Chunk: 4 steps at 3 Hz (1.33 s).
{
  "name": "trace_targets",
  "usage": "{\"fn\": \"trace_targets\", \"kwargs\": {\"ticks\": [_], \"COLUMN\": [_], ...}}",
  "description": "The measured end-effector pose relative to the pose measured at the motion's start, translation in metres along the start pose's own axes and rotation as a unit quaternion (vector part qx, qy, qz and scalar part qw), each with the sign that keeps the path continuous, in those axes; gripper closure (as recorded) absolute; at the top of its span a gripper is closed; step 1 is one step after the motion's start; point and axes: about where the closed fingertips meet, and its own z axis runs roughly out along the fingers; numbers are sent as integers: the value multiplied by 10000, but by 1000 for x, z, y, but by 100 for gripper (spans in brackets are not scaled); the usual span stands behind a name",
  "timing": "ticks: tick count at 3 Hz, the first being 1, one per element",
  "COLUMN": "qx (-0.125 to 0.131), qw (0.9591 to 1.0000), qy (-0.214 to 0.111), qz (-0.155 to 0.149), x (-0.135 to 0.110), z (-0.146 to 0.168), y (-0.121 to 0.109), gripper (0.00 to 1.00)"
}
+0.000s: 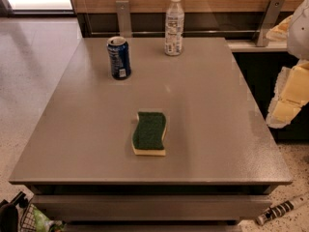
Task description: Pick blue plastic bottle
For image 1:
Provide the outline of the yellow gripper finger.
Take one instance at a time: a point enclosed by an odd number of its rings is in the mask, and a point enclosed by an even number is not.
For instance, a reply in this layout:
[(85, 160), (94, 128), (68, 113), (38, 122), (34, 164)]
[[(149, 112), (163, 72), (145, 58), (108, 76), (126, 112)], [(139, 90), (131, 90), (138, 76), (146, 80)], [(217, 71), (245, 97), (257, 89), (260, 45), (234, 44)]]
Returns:
[(291, 20), (291, 15), (283, 19), (279, 24), (267, 32), (266, 38), (273, 42), (284, 42), (287, 40)]
[(291, 69), (283, 67), (267, 110), (267, 125), (274, 129), (288, 126), (308, 102), (309, 62), (299, 61)]

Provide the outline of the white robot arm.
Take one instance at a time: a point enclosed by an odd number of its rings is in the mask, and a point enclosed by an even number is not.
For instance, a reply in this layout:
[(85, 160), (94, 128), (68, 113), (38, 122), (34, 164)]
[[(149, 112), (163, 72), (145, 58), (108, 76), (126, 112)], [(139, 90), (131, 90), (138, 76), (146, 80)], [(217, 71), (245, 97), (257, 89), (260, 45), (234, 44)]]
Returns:
[(271, 28), (267, 39), (286, 41), (288, 53), (298, 59), (291, 69), (281, 69), (267, 110), (267, 125), (282, 129), (309, 102), (309, 0), (304, 0), (293, 15)]

